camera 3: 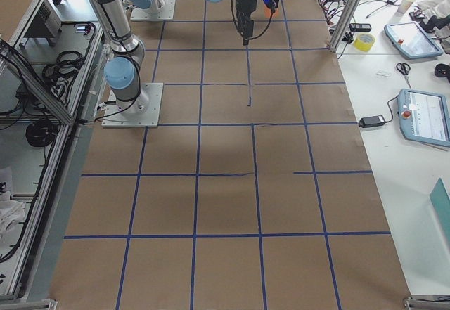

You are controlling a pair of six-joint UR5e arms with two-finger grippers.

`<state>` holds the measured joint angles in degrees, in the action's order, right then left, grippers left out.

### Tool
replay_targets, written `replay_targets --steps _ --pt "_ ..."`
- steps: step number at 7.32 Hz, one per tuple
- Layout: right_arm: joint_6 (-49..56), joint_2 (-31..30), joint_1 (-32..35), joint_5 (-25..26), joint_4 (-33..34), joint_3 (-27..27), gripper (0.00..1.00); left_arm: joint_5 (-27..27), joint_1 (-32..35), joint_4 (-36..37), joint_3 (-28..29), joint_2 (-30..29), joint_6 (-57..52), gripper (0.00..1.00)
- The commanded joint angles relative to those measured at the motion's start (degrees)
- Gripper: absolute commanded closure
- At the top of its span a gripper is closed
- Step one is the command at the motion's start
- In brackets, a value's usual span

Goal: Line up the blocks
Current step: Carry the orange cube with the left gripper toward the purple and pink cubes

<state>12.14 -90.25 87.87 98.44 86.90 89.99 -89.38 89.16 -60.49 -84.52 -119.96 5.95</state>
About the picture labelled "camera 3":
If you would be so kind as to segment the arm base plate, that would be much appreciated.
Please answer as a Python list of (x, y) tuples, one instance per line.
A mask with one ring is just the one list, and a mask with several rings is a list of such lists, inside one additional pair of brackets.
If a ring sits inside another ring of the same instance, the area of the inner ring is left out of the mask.
[(102, 119), (104, 128), (157, 127), (160, 118), (163, 83), (141, 83), (141, 93), (135, 102), (116, 101), (112, 90), (105, 109), (106, 118)]
[(176, 0), (130, 0), (133, 6), (131, 21), (172, 20)]

